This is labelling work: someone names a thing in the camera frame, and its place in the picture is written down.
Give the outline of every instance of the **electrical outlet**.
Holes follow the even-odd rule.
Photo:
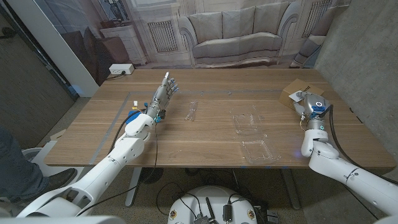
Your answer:
[[[122,72],[126,72],[126,74],[131,74],[134,71],[134,66],[132,64],[112,64],[110,66],[109,71],[112,75],[119,75]]]

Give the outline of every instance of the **radiator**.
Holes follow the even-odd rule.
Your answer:
[[[156,51],[171,52],[178,50],[171,21],[148,22],[148,26]]]
[[[331,0],[317,1],[312,3],[310,15],[308,17],[307,25],[305,25],[302,37],[310,36],[311,31],[315,28],[316,24],[319,22],[320,18],[322,18],[323,13],[326,12],[330,4]]]

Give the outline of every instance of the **robotic arm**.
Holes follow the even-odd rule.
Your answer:
[[[386,214],[398,215],[398,186],[340,158],[327,142],[324,115],[330,109],[329,102],[313,93],[301,92],[297,96],[304,98],[304,102],[303,106],[294,104],[296,112],[302,120],[308,119],[301,152],[311,157],[310,168],[347,185]]]
[[[17,217],[48,216],[75,217],[89,215],[91,209],[108,188],[121,169],[141,155],[150,130],[160,118],[172,95],[178,90],[169,73],[152,97],[145,114],[140,114],[125,127],[125,133],[115,143],[114,149],[78,182],[43,194],[30,203]]]

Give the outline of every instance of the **jeans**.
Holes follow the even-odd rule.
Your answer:
[[[17,140],[0,125],[0,197],[10,201],[40,193],[49,183],[37,164],[27,161]]]

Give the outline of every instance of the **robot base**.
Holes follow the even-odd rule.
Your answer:
[[[228,204],[229,196],[236,194],[235,191],[227,189],[226,187],[220,186],[202,186],[195,188],[188,193],[195,195],[200,202],[200,208],[203,216],[207,216],[209,219],[211,217],[209,208],[206,203],[206,198],[209,198],[211,208],[215,216],[215,220],[218,223],[225,223],[223,221],[223,207]],[[241,198],[242,196],[236,194],[231,197],[231,202]],[[182,201],[187,204],[188,207],[192,209],[196,216],[200,214],[198,201],[195,197],[185,194]],[[172,205],[169,213],[168,224],[189,224],[193,223],[195,217],[193,213],[185,206],[180,199],[176,200]],[[241,199],[232,204],[232,220],[228,223],[247,223],[255,224],[257,223],[257,217],[255,216],[254,209],[252,205],[245,199]]]

